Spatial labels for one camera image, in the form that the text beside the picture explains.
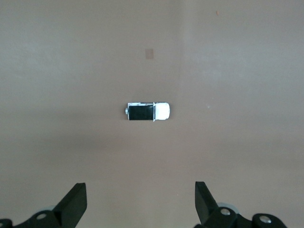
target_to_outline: white toy vehicle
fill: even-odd
[[[166,102],[128,103],[125,113],[129,120],[166,120],[170,116],[170,106]]]

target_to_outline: toy car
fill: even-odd
[[[166,102],[128,103],[125,113],[129,120],[166,120],[170,116],[170,106]]]

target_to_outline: bolt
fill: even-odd
[[[222,213],[222,215],[230,215],[230,211],[226,208],[223,208],[222,210],[220,210],[220,212]]]
[[[260,216],[260,220],[264,223],[271,223],[271,219],[265,215]]]
[[[37,220],[39,220],[39,219],[44,219],[46,216],[47,216],[47,215],[46,215],[45,213],[43,213],[43,214],[38,215],[38,216],[36,217],[36,219],[37,219]]]

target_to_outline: brown floor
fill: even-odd
[[[79,228],[191,228],[205,181],[248,219],[303,227],[303,10],[0,1],[0,218],[21,223],[85,182]],[[169,120],[124,114],[158,101]]]

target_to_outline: white car roof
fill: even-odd
[[[168,103],[155,104],[155,119],[166,120],[170,116],[170,106]]]

